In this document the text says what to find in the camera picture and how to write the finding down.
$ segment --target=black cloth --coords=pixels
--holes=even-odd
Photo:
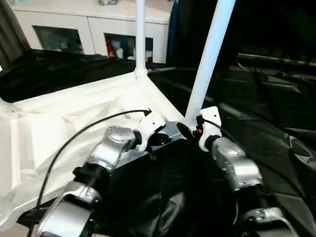
[[[149,78],[185,113],[196,69],[162,70],[148,64]],[[0,96],[15,102],[132,72],[135,62],[100,55],[34,51],[1,73]],[[277,173],[259,168],[301,236],[316,236],[315,83],[257,73],[216,72],[204,107],[217,105],[222,126],[254,160],[286,176],[306,204]],[[186,140],[116,170],[97,230],[113,236],[230,236],[233,195],[211,157]],[[29,212],[20,223],[33,215]]]

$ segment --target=black cable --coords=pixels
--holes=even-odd
[[[237,142],[237,140],[224,128],[222,128],[221,126],[219,126],[218,124],[203,119],[204,122],[207,122],[215,127],[217,127],[219,130],[221,130],[229,139],[231,139],[234,143],[236,143],[241,149],[243,149],[245,152],[246,150]],[[258,159],[253,159],[255,160],[258,164],[260,164],[261,166],[265,167],[266,169],[272,171],[273,173],[277,174],[280,178],[282,178],[284,181],[286,181],[288,183],[288,185],[297,193],[297,195],[305,202],[305,203],[309,203],[308,200],[306,199],[305,195],[296,187],[296,185],[289,179],[287,178],[285,175],[283,175],[281,172],[279,172],[278,170],[272,168],[271,166],[262,163],[261,161],[259,161]]]
[[[102,118],[96,122],[93,122],[91,124],[89,124],[88,126],[82,128],[81,130],[79,130],[74,136],[72,136],[67,142],[65,142],[65,144],[58,150],[58,152],[56,153],[56,155],[54,156],[53,160],[51,161],[49,167],[48,167],[48,170],[46,172],[46,175],[45,175],[45,178],[44,178],[44,181],[43,181],[43,184],[41,186],[41,189],[40,189],[40,192],[39,192],[39,198],[38,198],[38,201],[36,203],[36,206],[35,208],[39,208],[40,206],[40,203],[41,203],[41,200],[42,200],[42,197],[43,197],[43,194],[44,194],[44,191],[45,191],[45,187],[46,187],[46,184],[47,184],[47,181],[49,179],[49,176],[50,176],[50,173],[53,169],[53,166],[54,164],[56,163],[58,157],[60,156],[60,154],[64,151],[64,149],[73,141],[75,140],[79,135],[81,135],[83,132],[85,132],[86,130],[88,130],[89,128],[93,127],[94,125],[97,125],[99,123],[102,123],[106,120],[109,120],[109,119],[112,119],[114,117],[117,117],[117,116],[121,116],[121,115],[126,115],[126,114],[130,114],[130,113],[144,113],[145,116],[147,116],[151,111],[150,110],[129,110],[129,111],[125,111],[125,112],[121,112],[121,113],[117,113],[115,115],[111,115],[111,116],[108,116],[106,118]],[[27,235],[27,237],[30,237],[31,234],[32,234],[32,231],[33,231],[33,228],[34,228],[34,225],[32,225],[30,227],[30,230],[29,230],[29,233]]]

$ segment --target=white pole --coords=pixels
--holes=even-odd
[[[136,0],[136,76],[146,72],[145,65],[145,0]]]
[[[185,124],[189,127],[195,125],[196,116],[199,115],[202,108],[235,1],[236,0],[217,1],[185,116]]]

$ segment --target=wire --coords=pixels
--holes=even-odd
[[[241,67],[241,69],[243,69],[244,71],[248,72],[248,70],[247,70],[246,68],[244,68],[244,67],[242,66],[242,64],[239,63],[239,61],[238,61],[237,59],[235,59],[235,60],[236,60],[236,62],[237,62],[237,64],[238,64],[238,66]]]
[[[238,219],[238,214],[239,214],[239,207],[238,207],[238,202],[236,201],[236,215],[235,215],[235,219],[233,221],[233,226],[236,224],[237,219]]]
[[[204,122],[210,123],[211,125],[217,127],[219,130],[221,130],[229,139],[231,139],[234,143],[236,143],[240,148],[242,148],[245,152],[246,149],[244,149],[238,142],[237,140],[224,128],[222,128],[221,126],[219,126],[218,124],[203,119]],[[281,172],[279,172],[278,170],[272,168],[271,166],[262,163],[261,161],[259,161],[258,159],[254,159],[252,158],[254,161],[256,161],[258,164],[260,164],[261,166],[265,167],[266,169],[272,171],[273,173],[277,174],[281,179],[283,179],[284,181],[286,181],[288,183],[288,185],[297,193],[297,195],[305,202],[305,203],[309,203],[309,201],[306,199],[305,195],[301,192],[301,190],[299,190],[296,185],[289,179],[287,178],[285,175],[283,175]]]
[[[56,155],[54,156],[53,160],[51,161],[49,167],[48,167],[48,170],[46,172],[46,175],[45,175],[45,178],[44,178],[44,181],[43,181],[43,184],[41,186],[41,189],[40,189],[40,192],[39,192],[39,198],[38,198],[38,201],[36,203],[36,206],[35,208],[39,208],[40,206],[40,203],[42,201],[42,197],[43,197],[43,194],[44,194],[44,191],[45,191],[45,187],[46,187],[46,184],[47,184],[47,181],[49,179],[49,176],[51,174],[51,171],[53,169],[53,166],[54,164],[56,163],[58,157],[60,156],[60,154],[65,150],[65,148],[73,141],[75,140],[79,135],[81,135],[83,132],[85,132],[86,130],[88,130],[89,128],[99,124],[99,123],[102,123],[106,120],[109,120],[109,119],[112,119],[114,117],[117,117],[117,116],[121,116],[121,115],[126,115],[126,114],[130,114],[130,113],[144,113],[145,116],[147,116],[151,111],[150,110],[129,110],[129,111],[125,111],[125,112],[121,112],[121,113],[117,113],[115,115],[111,115],[111,116],[108,116],[106,118],[102,118],[96,122],[93,122],[91,124],[89,124],[88,126],[82,128],[81,130],[79,130],[74,136],[72,136],[67,142],[65,142],[65,144],[58,150],[58,152],[56,153]],[[32,234],[32,231],[33,231],[33,228],[34,228],[34,225],[32,225],[30,227],[30,230],[29,230],[29,233],[27,235],[27,237],[30,237],[31,234]]]

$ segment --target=cabinet door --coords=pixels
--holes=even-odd
[[[88,17],[96,53],[135,58],[136,22]],[[146,61],[165,63],[168,25],[145,23]]]
[[[15,11],[31,48],[94,54],[88,19],[31,11]]]

